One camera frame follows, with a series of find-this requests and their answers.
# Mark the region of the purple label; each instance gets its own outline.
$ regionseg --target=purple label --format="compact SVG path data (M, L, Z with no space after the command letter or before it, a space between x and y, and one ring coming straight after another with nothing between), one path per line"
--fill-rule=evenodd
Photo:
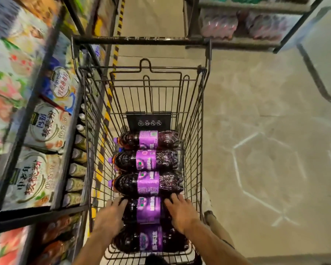
M140 251L162 252L162 227L157 224L140 225Z
M137 223L159 224L161 218L161 199L159 197L140 197L137 201Z
M137 192L138 194L157 195L159 192L159 172L139 172Z
M155 150L137 151L136 169L149 170L149 171L156 169L156 151Z
M158 131L140 131L140 149L157 149Z

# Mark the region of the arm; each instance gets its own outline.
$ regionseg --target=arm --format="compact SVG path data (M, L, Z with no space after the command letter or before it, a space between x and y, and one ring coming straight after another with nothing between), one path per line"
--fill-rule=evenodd
M106 207L96 215L93 232L77 255L73 265L99 265L106 248L113 238L123 228L121 218L127 204L127 199L120 203L120 197L113 202L108 200Z
M164 203L172 215L173 226L186 236L196 247L207 265L248 265L251 264L235 249L219 239L206 228L198 218L192 203L179 194L171 195L173 203L166 199Z

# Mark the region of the hand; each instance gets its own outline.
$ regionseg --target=hand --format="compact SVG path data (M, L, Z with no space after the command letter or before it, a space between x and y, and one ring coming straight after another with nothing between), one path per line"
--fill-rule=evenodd
M169 199L165 199L164 203L172 216L172 224L185 235L185 229L190 228L193 222L200 219L190 200L184 199L181 194L177 196L175 193L172 193L170 197L173 203Z
M122 216L127 205L127 199L120 203L121 197L114 201L108 200L106 206L97 212L93 232L102 233L114 238L124 227Z

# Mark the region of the forearm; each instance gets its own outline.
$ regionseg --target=forearm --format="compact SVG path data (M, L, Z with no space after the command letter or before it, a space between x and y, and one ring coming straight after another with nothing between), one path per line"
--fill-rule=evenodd
M93 231L77 255L73 265L99 265L112 239L112 236L104 232Z
M185 230L185 236L194 244L207 265L250 264L240 253L207 229L201 221L193 222Z

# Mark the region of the dark purple liquid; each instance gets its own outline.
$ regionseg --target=dark purple liquid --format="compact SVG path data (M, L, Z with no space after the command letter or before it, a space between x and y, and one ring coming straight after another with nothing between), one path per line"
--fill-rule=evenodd
M127 150L138 150L140 146L140 132L127 131L119 137L119 144ZM179 132L167 130L158 132L157 149L175 149L179 146Z
M124 224L137 223L137 199L128 199L122 220ZM161 204L161 221L171 221L172 217L166 207Z
M136 172L136 151L122 151L115 155L114 164L121 170ZM156 171L171 171L178 168L178 152L156 151Z
M140 225L130 224L114 238L114 245L124 253L135 253L140 251ZM162 225L163 252L175 253L189 249L188 240L184 235L177 232L171 225Z
M137 192L138 173L123 174L114 180L115 189L123 195L139 197ZM169 197L172 193L179 194L184 188L182 186L183 177L177 171L163 172L159 174L159 193L161 197Z

